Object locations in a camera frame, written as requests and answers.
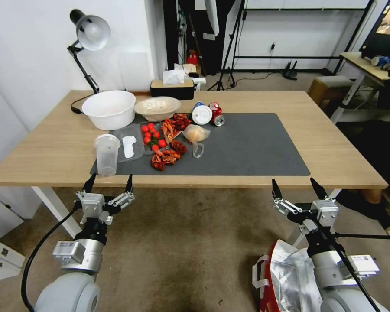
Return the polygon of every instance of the red soda can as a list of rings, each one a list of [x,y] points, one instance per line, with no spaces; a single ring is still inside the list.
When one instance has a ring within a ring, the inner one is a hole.
[[[213,102],[209,104],[209,108],[212,111],[212,119],[211,122],[217,126],[220,127],[225,123],[224,116],[222,115],[222,109],[219,106],[217,102]]]

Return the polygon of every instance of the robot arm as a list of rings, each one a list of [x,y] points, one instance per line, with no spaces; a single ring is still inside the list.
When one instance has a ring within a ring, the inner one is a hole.
[[[61,268],[67,273],[42,291],[35,308],[27,300],[26,283],[24,286],[22,284],[22,297],[26,298],[28,304],[25,300],[24,303],[30,311],[94,312],[97,310],[100,288],[95,283],[95,279],[103,260],[102,250],[107,243],[105,236],[107,226],[113,222],[113,216],[130,205],[135,197],[132,175],[129,176],[124,193],[116,198],[105,198],[102,194],[90,193],[94,180],[95,174],[84,184],[81,192],[76,192],[78,200],[75,202],[74,211],[78,209],[83,211],[82,231],[73,241],[59,241],[52,253],[61,261]],[[27,280],[28,271],[29,267],[23,273],[24,280]]]
[[[283,199],[273,179],[273,207],[298,223],[300,232],[306,236],[308,255],[314,263],[316,283],[323,298],[321,312],[386,312],[361,283],[361,279],[376,275],[379,268],[369,255],[348,257],[345,254],[344,248],[335,241],[340,234],[334,236],[330,231],[339,211],[335,200],[313,178],[311,183],[319,200],[305,207],[306,204],[294,205]]]

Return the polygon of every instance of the clear plastic cup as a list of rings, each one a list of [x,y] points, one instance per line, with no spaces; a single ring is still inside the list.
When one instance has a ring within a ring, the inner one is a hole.
[[[113,176],[116,174],[120,145],[120,140],[111,134],[103,134],[95,139],[94,147],[97,152],[99,176]]]

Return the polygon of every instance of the metal rack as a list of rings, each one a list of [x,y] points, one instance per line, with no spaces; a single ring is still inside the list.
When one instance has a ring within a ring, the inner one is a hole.
[[[365,17],[367,16],[372,4],[373,4],[374,0],[369,0],[368,3],[367,3],[367,6],[364,8],[364,9],[360,9],[360,8],[344,8],[344,9],[341,9],[341,8],[332,8],[332,9],[313,9],[313,8],[300,8],[300,9],[272,9],[272,8],[269,8],[269,9],[247,9],[244,7],[244,5],[241,7],[240,6],[240,10],[242,11],[326,11],[326,10],[330,10],[330,11],[338,11],[338,10],[346,10],[346,11],[363,11],[363,14],[361,15],[361,18],[360,20],[358,21],[358,24],[357,26],[355,27],[354,29],[354,32],[352,33],[352,36],[350,38],[350,40],[348,41],[347,43],[347,46],[345,47],[345,50],[344,52],[347,52],[349,50],[349,48],[351,47],[351,44],[352,42],[354,41],[356,35],[358,34],[358,31],[360,30],[361,28],[361,25],[365,19]],[[236,25],[237,25],[237,35],[235,37],[235,47],[237,47],[237,42],[239,40],[239,29],[240,29],[240,24],[241,24],[241,14],[238,14],[237,16],[237,19],[236,19]],[[231,78],[233,79],[234,81],[234,78],[232,77],[232,72],[234,71],[234,61],[235,59],[328,59],[328,60],[340,60],[341,57],[340,56],[250,56],[250,55],[235,55],[236,54],[236,49],[234,49],[234,56],[233,56],[233,60],[232,60],[232,65],[231,65],[231,68],[229,69],[229,71],[227,72],[230,72],[231,74]],[[335,70],[332,72],[332,74],[336,74],[338,72],[338,69],[341,65],[341,61],[338,61],[338,64],[336,65],[335,67]]]

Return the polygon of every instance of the beige bowl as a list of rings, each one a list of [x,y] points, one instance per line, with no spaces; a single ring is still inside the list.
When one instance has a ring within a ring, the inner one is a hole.
[[[173,97],[151,97],[134,105],[134,111],[148,121],[162,121],[171,118],[181,107],[181,102]]]

